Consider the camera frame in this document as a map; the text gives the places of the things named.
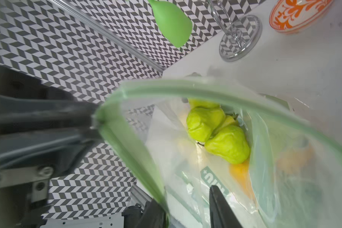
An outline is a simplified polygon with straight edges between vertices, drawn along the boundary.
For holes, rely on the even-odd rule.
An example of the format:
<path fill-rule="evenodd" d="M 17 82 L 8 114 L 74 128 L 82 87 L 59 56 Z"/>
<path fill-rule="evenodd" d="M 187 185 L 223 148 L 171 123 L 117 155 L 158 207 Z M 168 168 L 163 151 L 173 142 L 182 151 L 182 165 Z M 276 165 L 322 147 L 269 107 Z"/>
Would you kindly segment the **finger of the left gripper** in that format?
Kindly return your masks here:
<path fill-rule="evenodd" d="M 72 173 L 84 156 L 102 142 L 96 130 L 65 129 L 0 136 L 0 171 L 50 166 L 54 177 Z"/>
<path fill-rule="evenodd" d="M 90 127 L 97 108 L 90 102 L 0 96 L 0 128 Z"/>

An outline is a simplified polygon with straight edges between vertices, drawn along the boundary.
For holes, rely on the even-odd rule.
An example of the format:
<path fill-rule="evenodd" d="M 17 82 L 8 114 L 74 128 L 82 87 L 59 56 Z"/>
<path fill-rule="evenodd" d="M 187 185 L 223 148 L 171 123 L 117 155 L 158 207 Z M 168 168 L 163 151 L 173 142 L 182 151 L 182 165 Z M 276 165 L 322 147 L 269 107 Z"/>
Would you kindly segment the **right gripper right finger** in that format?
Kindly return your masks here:
<path fill-rule="evenodd" d="M 217 185 L 209 192 L 211 228 L 243 228 Z"/>

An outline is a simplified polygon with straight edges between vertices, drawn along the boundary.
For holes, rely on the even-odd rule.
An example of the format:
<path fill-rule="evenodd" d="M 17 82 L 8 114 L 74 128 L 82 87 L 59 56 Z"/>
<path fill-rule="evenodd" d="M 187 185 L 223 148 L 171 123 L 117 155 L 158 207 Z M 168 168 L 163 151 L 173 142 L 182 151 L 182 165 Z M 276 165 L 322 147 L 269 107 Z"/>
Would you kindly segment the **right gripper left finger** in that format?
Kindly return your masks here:
<path fill-rule="evenodd" d="M 146 210 L 136 228 L 168 228 L 168 214 L 154 199 L 146 205 Z"/>

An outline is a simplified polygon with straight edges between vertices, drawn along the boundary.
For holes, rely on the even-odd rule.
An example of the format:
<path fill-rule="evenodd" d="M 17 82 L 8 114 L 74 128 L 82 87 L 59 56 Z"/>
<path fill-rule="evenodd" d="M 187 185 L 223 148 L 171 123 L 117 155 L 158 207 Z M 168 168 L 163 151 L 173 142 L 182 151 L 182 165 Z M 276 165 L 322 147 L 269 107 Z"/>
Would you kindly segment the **green pear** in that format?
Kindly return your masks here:
<path fill-rule="evenodd" d="M 204 145 L 210 154 L 219 156 L 230 164 L 241 164 L 250 156 L 250 147 L 244 131 L 238 126 L 227 126 Z"/>
<path fill-rule="evenodd" d="M 204 143 L 210 139 L 214 130 L 224 122 L 225 118 L 226 115 L 220 107 L 193 108 L 186 120 L 188 134 L 192 139 Z"/>
<path fill-rule="evenodd" d="M 199 100 L 199 99 L 193 99 L 193 98 L 188 98 L 188 102 L 190 104 L 191 109 L 194 109 L 197 107 L 207 108 L 207 109 L 213 109 L 213 108 L 219 108 L 220 107 L 220 104 L 218 104 L 218 103 Z"/>
<path fill-rule="evenodd" d="M 237 120 L 237 117 L 238 117 L 238 115 L 226 115 L 224 122 L 214 130 L 213 134 L 216 135 L 223 128 L 230 126 L 230 125 L 239 126 L 239 122 Z"/>

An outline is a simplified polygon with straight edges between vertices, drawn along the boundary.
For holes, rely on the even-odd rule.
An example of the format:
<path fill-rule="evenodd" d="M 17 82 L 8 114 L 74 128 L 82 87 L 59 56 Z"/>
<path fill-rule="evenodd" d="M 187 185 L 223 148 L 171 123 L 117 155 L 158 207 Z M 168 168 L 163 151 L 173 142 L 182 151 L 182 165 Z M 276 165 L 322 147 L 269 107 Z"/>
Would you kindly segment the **zip bag with green pears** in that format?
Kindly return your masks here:
<path fill-rule="evenodd" d="M 126 81 L 98 130 L 186 227 L 210 227 L 217 186 L 246 228 L 342 228 L 342 145 L 287 105 L 210 78 Z"/>

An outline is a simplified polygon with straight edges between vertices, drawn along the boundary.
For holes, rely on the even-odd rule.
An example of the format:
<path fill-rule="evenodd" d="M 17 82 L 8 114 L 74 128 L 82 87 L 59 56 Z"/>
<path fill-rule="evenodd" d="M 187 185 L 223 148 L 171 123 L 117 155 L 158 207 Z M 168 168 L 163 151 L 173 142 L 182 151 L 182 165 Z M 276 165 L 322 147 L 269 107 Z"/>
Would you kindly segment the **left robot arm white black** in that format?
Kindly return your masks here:
<path fill-rule="evenodd" d="M 50 180 L 99 142 L 97 104 L 0 65 L 0 228 L 41 228 Z"/>

